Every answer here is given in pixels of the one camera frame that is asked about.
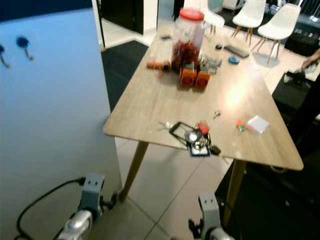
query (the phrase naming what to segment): white chair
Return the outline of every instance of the white chair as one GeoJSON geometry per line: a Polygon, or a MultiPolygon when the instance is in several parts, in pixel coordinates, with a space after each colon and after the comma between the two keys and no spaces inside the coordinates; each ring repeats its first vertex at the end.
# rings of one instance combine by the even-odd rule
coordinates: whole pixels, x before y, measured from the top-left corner
{"type": "Polygon", "coordinates": [[[248,40],[250,35],[249,46],[254,32],[253,28],[260,26],[264,18],[266,0],[247,0],[240,12],[233,18],[233,23],[238,25],[231,37],[235,37],[242,27],[248,28],[245,40],[248,40]]]}
{"type": "MultiPolygon", "coordinates": [[[[217,12],[222,8],[222,0],[215,0],[215,9],[213,11],[217,12]]],[[[225,19],[218,14],[213,13],[208,7],[208,0],[185,0],[184,8],[194,8],[198,9],[204,13],[204,21],[210,24],[210,32],[214,31],[216,34],[216,27],[223,27],[225,25],[225,19]]]]}
{"type": "Polygon", "coordinates": [[[252,48],[252,50],[262,42],[260,47],[257,49],[257,51],[259,51],[259,49],[267,39],[273,40],[273,46],[271,48],[267,63],[270,62],[271,54],[276,43],[278,43],[276,52],[276,58],[278,58],[280,42],[281,40],[288,38],[294,31],[300,14],[300,10],[300,6],[291,3],[287,3],[282,8],[280,8],[280,10],[271,18],[271,20],[267,24],[262,25],[258,28],[258,33],[262,36],[262,38],[252,48]]]}

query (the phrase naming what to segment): chair leg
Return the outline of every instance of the chair leg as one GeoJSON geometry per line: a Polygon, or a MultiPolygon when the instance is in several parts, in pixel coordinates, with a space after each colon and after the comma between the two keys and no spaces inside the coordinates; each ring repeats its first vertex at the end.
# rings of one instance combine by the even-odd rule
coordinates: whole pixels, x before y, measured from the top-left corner
{"type": "Polygon", "coordinates": [[[250,31],[250,41],[249,41],[249,46],[251,45],[252,34],[254,34],[254,29],[253,29],[253,28],[251,28],[251,31],[250,31]]]}
{"type": "Polygon", "coordinates": [[[232,33],[231,37],[233,37],[233,36],[236,34],[236,32],[238,31],[239,27],[240,27],[240,26],[237,26],[237,27],[236,27],[236,29],[235,29],[234,32],[232,33]]]}
{"type": "Polygon", "coordinates": [[[279,55],[279,48],[280,48],[280,42],[281,40],[278,40],[278,49],[276,50],[276,59],[278,59],[278,55],[279,55]]]}
{"type": "Polygon", "coordinates": [[[257,52],[259,52],[260,48],[262,47],[262,45],[265,43],[266,40],[267,40],[266,38],[263,39],[263,42],[261,43],[260,47],[257,49],[257,52]]]}
{"type": "Polygon", "coordinates": [[[264,37],[262,37],[256,45],[251,49],[251,52],[263,41],[264,37]]]}
{"type": "Polygon", "coordinates": [[[251,33],[251,28],[248,28],[248,31],[246,32],[245,41],[248,41],[248,37],[250,33],[251,33]]]}
{"type": "Polygon", "coordinates": [[[272,45],[272,48],[271,48],[271,52],[270,52],[268,61],[266,62],[267,64],[270,62],[271,54],[272,54],[272,52],[273,52],[273,50],[274,50],[275,45],[276,45],[277,42],[278,42],[277,40],[274,40],[274,41],[273,41],[273,45],[272,45]]]}
{"type": "Polygon", "coordinates": [[[236,33],[234,34],[234,38],[237,36],[238,32],[240,32],[240,29],[242,28],[242,26],[239,26],[238,30],[236,31],[236,33]]]}

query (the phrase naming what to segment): white wall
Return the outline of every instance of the white wall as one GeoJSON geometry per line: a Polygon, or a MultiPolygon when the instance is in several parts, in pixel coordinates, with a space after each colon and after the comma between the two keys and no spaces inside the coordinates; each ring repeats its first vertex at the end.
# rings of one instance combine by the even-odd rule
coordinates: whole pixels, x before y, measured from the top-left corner
{"type": "Polygon", "coordinates": [[[102,45],[103,40],[102,40],[102,33],[101,33],[99,14],[98,14],[98,6],[97,6],[96,0],[92,0],[92,7],[93,7],[94,21],[95,21],[95,26],[96,26],[96,33],[98,36],[99,44],[102,45]]]}
{"type": "MultiPolygon", "coordinates": [[[[19,213],[64,181],[105,175],[103,194],[122,187],[115,140],[103,133],[110,114],[92,9],[0,23],[1,240],[16,235],[19,213]],[[16,37],[29,39],[29,61],[16,37]]],[[[81,187],[52,194],[25,215],[35,240],[50,240],[77,210],[81,187]]]]}
{"type": "Polygon", "coordinates": [[[143,0],[143,32],[157,29],[158,0],[143,0]]]}

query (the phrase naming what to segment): tile floor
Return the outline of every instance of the tile floor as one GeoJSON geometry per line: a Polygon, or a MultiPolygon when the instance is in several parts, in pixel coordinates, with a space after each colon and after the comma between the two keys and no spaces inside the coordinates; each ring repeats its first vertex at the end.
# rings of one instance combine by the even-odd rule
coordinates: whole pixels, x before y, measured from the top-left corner
{"type": "MultiPolygon", "coordinates": [[[[150,45],[156,33],[145,35],[129,31],[106,20],[102,21],[107,47],[130,40],[150,45]]],[[[233,28],[223,27],[217,34],[230,36],[233,28]]],[[[236,39],[245,42],[245,32],[236,39]]],[[[252,47],[259,41],[252,37],[252,47]]],[[[272,93],[282,74],[299,68],[304,57],[292,53],[281,45],[278,60],[267,64],[271,44],[267,43],[259,53],[253,53],[268,89],[272,93]]],[[[311,74],[315,79],[320,70],[311,74]]],[[[115,138],[121,179],[125,182],[137,142],[115,138]]],[[[188,219],[198,222],[201,210],[198,195],[214,192],[232,159],[220,157],[191,158],[187,151],[150,144],[129,192],[128,200],[117,204],[95,226],[90,239],[94,240],[169,240],[176,236],[192,240],[188,219]]]]}

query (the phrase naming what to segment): remote control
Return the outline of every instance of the remote control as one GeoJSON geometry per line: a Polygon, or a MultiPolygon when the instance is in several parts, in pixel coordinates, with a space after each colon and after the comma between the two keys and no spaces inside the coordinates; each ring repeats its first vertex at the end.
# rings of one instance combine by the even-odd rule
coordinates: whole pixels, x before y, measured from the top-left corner
{"type": "Polygon", "coordinates": [[[229,51],[230,53],[233,53],[235,55],[238,55],[239,57],[245,59],[247,57],[249,57],[249,53],[248,52],[245,52],[239,48],[236,48],[234,46],[231,46],[231,45],[228,45],[228,46],[225,46],[223,49],[229,51]]]}

